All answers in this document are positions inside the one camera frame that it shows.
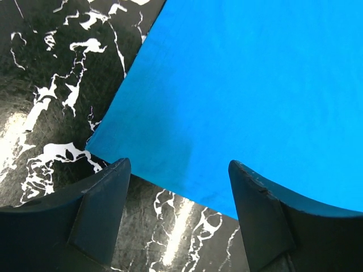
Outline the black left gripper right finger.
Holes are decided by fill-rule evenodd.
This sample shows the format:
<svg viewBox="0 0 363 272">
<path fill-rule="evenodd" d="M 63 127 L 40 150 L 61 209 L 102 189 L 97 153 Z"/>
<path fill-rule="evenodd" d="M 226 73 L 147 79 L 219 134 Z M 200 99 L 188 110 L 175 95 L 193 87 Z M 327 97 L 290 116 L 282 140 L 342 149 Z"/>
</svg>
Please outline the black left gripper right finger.
<svg viewBox="0 0 363 272">
<path fill-rule="evenodd" d="M 229 163 L 251 271 L 361 271 L 362 213 L 302 196 Z"/>
</svg>

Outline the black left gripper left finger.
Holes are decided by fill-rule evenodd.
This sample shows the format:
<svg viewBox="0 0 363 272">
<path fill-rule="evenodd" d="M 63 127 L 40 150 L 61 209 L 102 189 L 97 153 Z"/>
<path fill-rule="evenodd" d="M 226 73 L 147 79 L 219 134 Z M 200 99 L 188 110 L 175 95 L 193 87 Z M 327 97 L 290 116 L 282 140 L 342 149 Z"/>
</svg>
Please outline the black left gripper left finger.
<svg viewBox="0 0 363 272">
<path fill-rule="evenodd" d="M 21 206 L 1 208 L 2 271 L 107 271 L 129 187 L 123 158 Z"/>
</svg>

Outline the blue t shirt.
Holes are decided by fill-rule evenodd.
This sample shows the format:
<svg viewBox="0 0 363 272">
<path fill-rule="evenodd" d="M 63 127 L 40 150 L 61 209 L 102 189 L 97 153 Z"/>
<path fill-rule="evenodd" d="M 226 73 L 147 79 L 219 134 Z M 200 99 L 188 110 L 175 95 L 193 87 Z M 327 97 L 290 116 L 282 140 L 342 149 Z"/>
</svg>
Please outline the blue t shirt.
<svg viewBox="0 0 363 272">
<path fill-rule="evenodd" d="M 86 146 L 237 217 L 237 160 L 362 210 L 362 2 L 167 1 Z"/>
</svg>

